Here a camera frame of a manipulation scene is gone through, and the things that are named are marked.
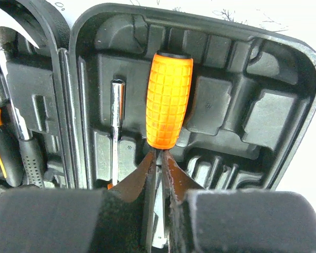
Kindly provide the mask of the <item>small claw hammer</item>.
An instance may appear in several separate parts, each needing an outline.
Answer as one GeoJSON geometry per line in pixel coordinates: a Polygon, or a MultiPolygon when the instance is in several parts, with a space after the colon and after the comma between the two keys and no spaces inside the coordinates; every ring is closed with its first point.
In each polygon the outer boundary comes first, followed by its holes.
{"type": "Polygon", "coordinates": [[[38,22],[29,22],[15,15],[13,11],[6,12],[0,8],[0,79],[3,80],[3,91],[8,94],[4,100],[9,100],[16,126],[17,137],[10,134],[4,125],[7,137],[8,179],[11,187],[18,187],[26,180],[28,184],[45,188],[43,173],[45,162],[42,149],[37,139],[32,135],[21,114],[21,105],[13,95],[13,76],[9,73],[7,64],[14,58],[16,51],[16,37],[25,38],[35,48],[45,48],[47,39],[40,29],[38,22]]]}

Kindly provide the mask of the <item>black handled screwdriver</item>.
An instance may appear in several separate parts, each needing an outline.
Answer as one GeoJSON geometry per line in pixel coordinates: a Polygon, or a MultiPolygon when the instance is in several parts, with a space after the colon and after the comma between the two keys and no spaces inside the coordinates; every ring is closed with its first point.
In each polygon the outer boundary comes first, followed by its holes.
{"type": "Polygon", "coordinates": [[[117,185],[119,178],[119,140],[124,119],[125,81],[111,81],[111,184],[117,185]]]}

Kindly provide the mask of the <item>orange handled screwdriver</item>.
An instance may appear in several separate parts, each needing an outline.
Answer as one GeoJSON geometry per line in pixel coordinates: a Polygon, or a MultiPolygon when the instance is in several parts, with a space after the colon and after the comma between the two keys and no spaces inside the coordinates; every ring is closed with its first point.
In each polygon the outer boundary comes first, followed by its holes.
{"type": "Polygon", "coordinates": [[[193,59],[157,51],[152,60],[146,97],[146,139],[159,150],[175,146],[189,101],[193,59]]]}

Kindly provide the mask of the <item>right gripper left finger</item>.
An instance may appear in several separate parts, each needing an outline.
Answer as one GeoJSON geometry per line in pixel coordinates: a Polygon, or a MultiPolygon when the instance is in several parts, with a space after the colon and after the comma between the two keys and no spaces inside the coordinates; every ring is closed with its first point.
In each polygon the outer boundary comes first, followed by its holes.
{"type": "Polygon", "coordinates": [[[150,252],[156,153],[111,189],[0,195],[0,252],[150,252]]]}

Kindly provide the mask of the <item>black plastic tool case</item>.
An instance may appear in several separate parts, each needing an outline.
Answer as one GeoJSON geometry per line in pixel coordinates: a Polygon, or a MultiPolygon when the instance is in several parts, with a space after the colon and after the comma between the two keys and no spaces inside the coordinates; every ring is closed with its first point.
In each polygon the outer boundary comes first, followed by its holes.
{"type": "Polygon", "coordinates": [[[206,189],[274,189],[316,110],[316,52],[224,20],[0,1],[0,166],[12,186],[94,189],[169,150],[206,189]]]}

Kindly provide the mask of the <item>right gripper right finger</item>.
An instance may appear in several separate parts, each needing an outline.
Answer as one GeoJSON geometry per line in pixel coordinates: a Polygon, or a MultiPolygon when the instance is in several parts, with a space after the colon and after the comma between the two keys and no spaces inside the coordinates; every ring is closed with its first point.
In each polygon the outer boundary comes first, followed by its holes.
{"type": "Polygon", "coordinates": [[[316,252],[316,213],[294,192],[205,190],[168,151],[169,252],[316,252]]]}

